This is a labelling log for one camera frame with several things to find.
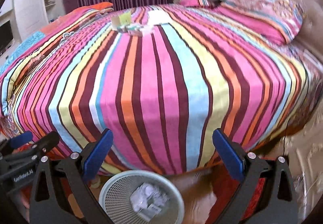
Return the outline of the white paper ball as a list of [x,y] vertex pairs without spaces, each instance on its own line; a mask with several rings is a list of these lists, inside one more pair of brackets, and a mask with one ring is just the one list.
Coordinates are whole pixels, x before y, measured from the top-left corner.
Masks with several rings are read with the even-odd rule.
[[169,197],[159,186],[144,182],[130,196],[130,203],[135,212],[147,209],[150,204],[165,206]]

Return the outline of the red shaggy rug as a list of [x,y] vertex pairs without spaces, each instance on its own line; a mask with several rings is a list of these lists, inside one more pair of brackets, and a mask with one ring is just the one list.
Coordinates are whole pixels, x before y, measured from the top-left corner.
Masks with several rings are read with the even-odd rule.
[[243,180],[233,179],[223,163],[212,170],[212,187],[217,201],[207,223],[246,223],[254,214],[264,181],[259,180],[268,164],[260,158],[247,159]]

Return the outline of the white mesh waste basket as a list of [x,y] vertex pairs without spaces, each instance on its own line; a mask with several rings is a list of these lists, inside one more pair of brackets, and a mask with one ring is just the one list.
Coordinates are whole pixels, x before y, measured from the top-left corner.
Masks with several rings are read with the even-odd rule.
[[182,223],[183,198],[176,186],[157,173],[131,170],[111,177],[99,204],[113,223]]

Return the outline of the small boxes in basket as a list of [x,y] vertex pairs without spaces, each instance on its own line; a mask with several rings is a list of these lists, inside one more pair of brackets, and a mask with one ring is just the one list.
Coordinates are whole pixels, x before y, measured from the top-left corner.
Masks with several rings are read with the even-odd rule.
[[147,209],[141,209],[138,212],[138,216],[140,216],[145,221],[149,222],[153,219],[153,217],[161,213],[161,211],[162,211],[161,207],[152,203],[148,206]]

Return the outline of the colourful striped bedspread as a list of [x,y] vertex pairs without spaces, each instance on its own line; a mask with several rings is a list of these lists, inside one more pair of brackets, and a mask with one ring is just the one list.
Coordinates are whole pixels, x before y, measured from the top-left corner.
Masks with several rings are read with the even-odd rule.
[[220,128],[246,150],[305,123],[322,89],[307,51],[278,46],[219,11],[137,7],[135,23],[163,10],[151,34],[112,30],[115,12],[91,9],[61,24],[1,75],[1,129],[60,135],[54,154],[80,152],[105,129],[104,174],[180,174],[216,161]]

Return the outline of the green tissue pack far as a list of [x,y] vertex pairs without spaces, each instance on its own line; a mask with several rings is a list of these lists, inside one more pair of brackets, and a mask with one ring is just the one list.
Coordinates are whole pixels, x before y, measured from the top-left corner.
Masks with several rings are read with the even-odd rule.
[[141,24],[128,24],[128,25],[122,25],[117,28],[117,31],[120,33],[134,33],[134,32],[139,32],[140,28],[142,27]]

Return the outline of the green tissue pack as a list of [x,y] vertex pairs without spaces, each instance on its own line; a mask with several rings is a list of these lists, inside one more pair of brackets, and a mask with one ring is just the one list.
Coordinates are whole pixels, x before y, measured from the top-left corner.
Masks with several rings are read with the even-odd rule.
[[143,37],[148,34],[151,34],[153,28],[151,26],[134,26],[128,28],[128,34],[132,36]]
[[134,33],[134,32],[139,32],[140,28],[142,27],[141,24],[128,24],[128,25],[122,25],[117,28],[117,31],[120,33]]

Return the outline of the green tissue pack near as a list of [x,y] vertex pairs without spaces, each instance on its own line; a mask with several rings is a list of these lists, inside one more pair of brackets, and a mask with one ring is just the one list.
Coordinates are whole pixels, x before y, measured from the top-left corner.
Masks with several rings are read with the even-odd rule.
[[153,28],[151,26],[134,26],[128,28],[128,34],[132,36],[143,37],[148,34],[151,34]]

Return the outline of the white shelf cabinet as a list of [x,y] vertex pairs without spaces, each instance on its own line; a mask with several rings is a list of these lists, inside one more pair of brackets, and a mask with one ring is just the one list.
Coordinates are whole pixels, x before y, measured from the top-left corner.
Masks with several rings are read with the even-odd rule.
[[63,0],[5,0],[1,31],[8,31],[1,47],[1,65],[30,35],[66,14]]

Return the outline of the small green carton box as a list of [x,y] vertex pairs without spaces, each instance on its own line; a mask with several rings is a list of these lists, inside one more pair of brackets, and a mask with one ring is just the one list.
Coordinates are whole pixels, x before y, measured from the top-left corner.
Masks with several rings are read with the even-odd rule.
[[117,31],[118,28],[127,26],[132,23],[131,12],[126,11],[124,13],[114,15],[110,18],[112,30]]

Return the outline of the orange folded pillow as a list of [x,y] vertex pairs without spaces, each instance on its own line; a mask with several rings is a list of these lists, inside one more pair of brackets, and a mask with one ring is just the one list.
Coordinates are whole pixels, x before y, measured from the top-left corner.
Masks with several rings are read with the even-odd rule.
[[111,2],[100,2],[97,4],[93,4],[90,6],[83,6],[78,7],[71,11],[70,13],[63,15],[62,17],[58,17],[56,20],[51,22],[50,24],[47,24],[39,29],[40,32],[44,33],[45,35],[50,34],[52,31],[54,31],[57,27],[59,27],[61,24],[66,24],[70,20],[78,19],[83,14],[85,14],[87,11],[94,9],[94,10],[113,10],[113,3]]

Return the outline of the white flat plastic pouch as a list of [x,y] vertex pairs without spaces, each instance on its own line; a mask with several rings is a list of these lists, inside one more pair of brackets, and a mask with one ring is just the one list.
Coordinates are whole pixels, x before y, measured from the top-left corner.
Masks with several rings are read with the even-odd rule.
[[171,21],[168,13],[163,10],[151,10],[148,12],[148,26],[167,24]]

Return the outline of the floral patterned pillow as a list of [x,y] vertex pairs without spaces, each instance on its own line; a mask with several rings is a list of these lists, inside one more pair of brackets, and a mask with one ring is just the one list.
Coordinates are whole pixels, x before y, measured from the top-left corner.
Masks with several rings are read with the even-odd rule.
[[218,9],[276,45],[291,43],[305,18],[294,0],[226,0]]

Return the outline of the pink striped small pillow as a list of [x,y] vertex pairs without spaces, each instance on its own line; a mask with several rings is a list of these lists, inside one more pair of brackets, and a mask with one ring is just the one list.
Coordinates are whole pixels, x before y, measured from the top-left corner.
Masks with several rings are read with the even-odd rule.
[[180,5],[193,8],[215,8],[217,4],[208,0],[181,0]]

